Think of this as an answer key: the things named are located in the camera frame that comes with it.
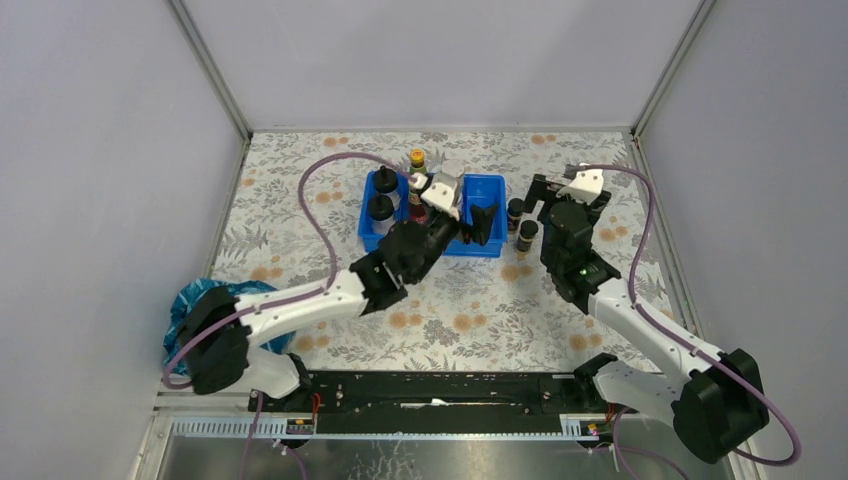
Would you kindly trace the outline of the small dark spice bottle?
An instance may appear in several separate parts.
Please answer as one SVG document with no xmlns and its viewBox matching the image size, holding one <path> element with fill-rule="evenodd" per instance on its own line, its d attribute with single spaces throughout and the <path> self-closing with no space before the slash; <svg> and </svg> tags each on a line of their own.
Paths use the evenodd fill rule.
<svg viewBox="0 0 848 480">
<path fill-rule="evenodd" d="M 512 198 L 507 203 L 507 231 L 509 234 L 514 234 L 518 231 L 522 217 L 525 213 L 524 200 L 521 198 Z"/>
<path fill-rule="evenodd" d="M 515 248 L 519 253 L 527 253 L 533 244 L 533 241 L 538 234 L 539 225 L 533 220 L 524 220 L 518 228 L 518 236 L 515 241 Z"/>
</svg>

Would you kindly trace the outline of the green label sauce bottle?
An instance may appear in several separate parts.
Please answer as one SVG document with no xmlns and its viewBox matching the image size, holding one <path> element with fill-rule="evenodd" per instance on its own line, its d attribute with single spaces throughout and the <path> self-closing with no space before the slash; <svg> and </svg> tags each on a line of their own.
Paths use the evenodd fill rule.
<svg viewBox="0 0 848 480">
<path fill-rule="evenodd" d="M 410 221 L 419 224 L 425 224 L 428 218 L 427 208 L 415 189 L 410 189 L 408 193 L 408 217 Z"/>
</svg>

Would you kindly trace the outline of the yellow cap sauce bottle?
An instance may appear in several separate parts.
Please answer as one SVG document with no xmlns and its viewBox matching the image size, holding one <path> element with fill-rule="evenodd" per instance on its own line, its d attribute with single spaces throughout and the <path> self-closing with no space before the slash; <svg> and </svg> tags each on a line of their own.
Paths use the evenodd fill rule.
<svg viewBox="0 0 848 480">
<path fill-rule="evenodd" d="M 408 158 L 410 162 L 410 175 L 414 175 L 417 173 L 424 175 L 427 174 L 426 157 L 426 151 L 420 148 L 413 149 L 408 153 Z"/>
</svg>

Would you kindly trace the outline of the silver lid spice tin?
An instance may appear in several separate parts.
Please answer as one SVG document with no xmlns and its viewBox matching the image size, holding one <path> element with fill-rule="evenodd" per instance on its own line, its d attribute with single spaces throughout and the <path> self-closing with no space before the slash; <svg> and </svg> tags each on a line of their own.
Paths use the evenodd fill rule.
<svg viewBox="0 0 848 480">
<path fill-rule="evenodd" d="M 440 165 L 440 172 L 459 179 L 464 175 L 465 167 L 459 160 L 445 159 Z"/>
</svg>

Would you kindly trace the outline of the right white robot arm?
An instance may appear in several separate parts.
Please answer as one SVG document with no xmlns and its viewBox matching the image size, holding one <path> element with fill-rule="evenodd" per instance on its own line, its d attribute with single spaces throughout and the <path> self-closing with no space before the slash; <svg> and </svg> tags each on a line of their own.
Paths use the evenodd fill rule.
<svg viewBox="0 0 848 480">
<path fill-rule="evenodd" d="M 695 457 L 714 464 L 770 421 L 759 367 L 744 350 L 726 353 L 645 304 L 594 250 L 594 226 L 609 198 L 602 174 L 590 170 L 567 183 L 536 174 L 524 200 L 527 213 L 543 204 L 540 260 L 557 293 L 659 370 L 645 373 L 599 354 L 576 369 L 575 402 L 589 412 L 608 403 L 631 407 L 671 427 Z"/>
</svg>

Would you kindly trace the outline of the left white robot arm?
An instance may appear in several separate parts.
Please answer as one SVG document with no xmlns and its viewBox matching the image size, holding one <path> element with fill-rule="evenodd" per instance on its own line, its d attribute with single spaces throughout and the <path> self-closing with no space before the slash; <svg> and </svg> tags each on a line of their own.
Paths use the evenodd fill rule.
<svg viewBox="0 0 848 480">
<path fill-rule="evenodd" d="M 397 223 L 375 250 L 326 282 L 241 296 L 224 286 L 209 290 L 178 330 L 180 349 L 163 378 L 184 362 L 185 385 L 197 395 L 241 385 L 269 395 L 285 410 L 301 409 L 311 388 L 302 361 L 266 351 L 264 344 L 313 323 L 388 309 L 407 297 L 407 286 L 425 278 L 455 238 L 485 245 L 498 209 L 472 205 L 470 223 L 443 212 L 426 225 Z"/>
</svg>

